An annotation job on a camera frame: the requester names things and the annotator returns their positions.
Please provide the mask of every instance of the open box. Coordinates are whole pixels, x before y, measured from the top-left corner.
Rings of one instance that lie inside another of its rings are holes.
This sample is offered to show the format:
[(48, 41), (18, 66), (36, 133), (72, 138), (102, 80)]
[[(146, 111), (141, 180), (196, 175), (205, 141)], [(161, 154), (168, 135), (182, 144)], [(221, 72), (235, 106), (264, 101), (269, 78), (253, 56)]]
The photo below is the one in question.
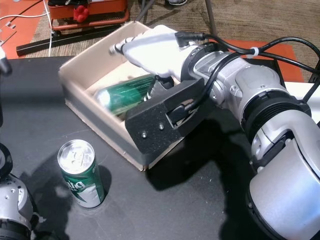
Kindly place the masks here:
[(140, 22), (129, 22), (66, 62), (59, 70), (66, 105), (140, 171), (154, 166), (182, 139), (165, 151), (142, 154), (126, 130), (125, 123), (99, 105), (93, 94), (100, 88), (148, 74), (122, 55), (111, 56), (109, 53), (113, 44), (148, 29)]

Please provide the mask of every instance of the red knob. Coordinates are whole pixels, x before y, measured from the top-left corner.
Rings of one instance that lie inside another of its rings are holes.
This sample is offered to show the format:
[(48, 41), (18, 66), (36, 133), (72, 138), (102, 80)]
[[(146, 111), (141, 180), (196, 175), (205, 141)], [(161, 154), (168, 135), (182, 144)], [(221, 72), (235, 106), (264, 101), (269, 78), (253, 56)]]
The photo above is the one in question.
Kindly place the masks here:
[(89, 16), (89, 10), (84, 5), (77, 6), (73, 9), (73, 19), (82, 23)]

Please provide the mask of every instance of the soda can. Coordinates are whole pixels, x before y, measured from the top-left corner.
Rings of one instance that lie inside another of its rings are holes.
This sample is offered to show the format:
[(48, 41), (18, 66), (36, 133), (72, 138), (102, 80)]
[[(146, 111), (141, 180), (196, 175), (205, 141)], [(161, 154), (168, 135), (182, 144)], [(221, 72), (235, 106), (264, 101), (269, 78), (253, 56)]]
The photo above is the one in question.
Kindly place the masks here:
[(58, 152), (62, 176), (75, 201), (85, 208), (94, 208), (105, 198), (93, 147), (84, 140), (71, 140)]

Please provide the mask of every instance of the red machine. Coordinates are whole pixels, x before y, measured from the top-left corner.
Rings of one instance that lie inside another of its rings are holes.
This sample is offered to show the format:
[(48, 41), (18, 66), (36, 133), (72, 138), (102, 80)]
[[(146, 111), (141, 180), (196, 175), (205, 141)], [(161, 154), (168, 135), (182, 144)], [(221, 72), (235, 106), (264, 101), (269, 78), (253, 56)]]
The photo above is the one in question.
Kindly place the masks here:
[(83, 4), (74, 0), (62, 2), (48, 2), (53, 31), (122, 24), (130, 15), (128, 0), (88, 0)]

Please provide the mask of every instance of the black table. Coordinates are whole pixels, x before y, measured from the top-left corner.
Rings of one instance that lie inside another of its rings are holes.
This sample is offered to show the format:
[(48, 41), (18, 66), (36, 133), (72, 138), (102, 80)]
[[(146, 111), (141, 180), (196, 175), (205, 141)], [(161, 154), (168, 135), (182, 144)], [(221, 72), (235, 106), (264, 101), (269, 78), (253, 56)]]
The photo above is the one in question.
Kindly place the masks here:
[[(154, 168), (139, 172), (65, 105), (58, 68), (67, 59), (11, 60), (12, 76), (1, 79), (0, 140), (46, 218), (36, 239), (268, 239), (247, 212), (250, 145), (229, 112), (214, 110)], [(62, 178), (57, 152), (72, 139), (95, 149), (108, 191), (99, 207), (73, 202)]]

